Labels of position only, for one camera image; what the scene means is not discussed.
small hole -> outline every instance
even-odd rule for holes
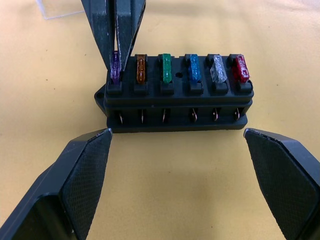
[[[175,76],[176,76],[177,78],[179,78],[179,79],[182,79],[182,77],[183,77],[184,75],[182,74],[182,72],[177,72],[177,73],[175,74]]]
[[[97,97],[98,99],[103,99],[103,98],[105,97],[105,94],[104,94],[103,92],[98,92],[98,93],[96,94],[96,97]]]

fuse box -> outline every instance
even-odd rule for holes
[[[248,122],[254,91],[241,54],[139,54],[112,74],[94,98],[114,133],[236,130]]]

metal terminal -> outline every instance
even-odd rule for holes
[[[171,110],[169,108],[163,109],[163,115],[162,115],[162,123],[167,123],[169,121]]]
[[[162,122],[164,123],[166,119],[166,109],[163,110]]]
[[[218,117],[219,117],[218,111],[217,111],[216,108],[214,108],[214,109],[213,109],[213,112],[212,112],[213,121],[214,121],[214,122],[217,121],[217,120],[218,120]]]
[[[193,122],[195,123],[198,120],[198,116],[194,108],[192,108],[191,116],[192,116]]]
[[[121,124],[124,124],[124,120],[123,120],[123,118],[122,118],[121,112],[119,112],[118,115],[119,115],[120,123],[121,123]]]
[[[236,110],[234,111],[234,120],[238,121],[239,118],[240,118],[239,108],[236,108]]]
[[[145,120],[146,120],[146,110],[145,109],[140,109],[138,111],[138,114],[139,114],[141,123],[143,124],[145,122]]]

blue fuse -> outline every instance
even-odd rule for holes
[[[190,80],[194,84],[201,81],[201,72],[200,72],[199,59],[197,54],[190,55],[189,75],[190,75]]]
[[[213,65],[210,69],[212,81],[217,84],[222,84],[227,80],[227,74],[224,67],[224,62],[222,61],[222,56],[214,55],[213,56]]]

red fuse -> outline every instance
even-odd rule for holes
[[[235,57],[235,61],[232,66],[232,73],[236,81],[246,83],[250,76],[246,65],[245,57],[240,54]]]
[[[136,56],[136,81],[138,84],[144,84],[146,80],[146,55]]]

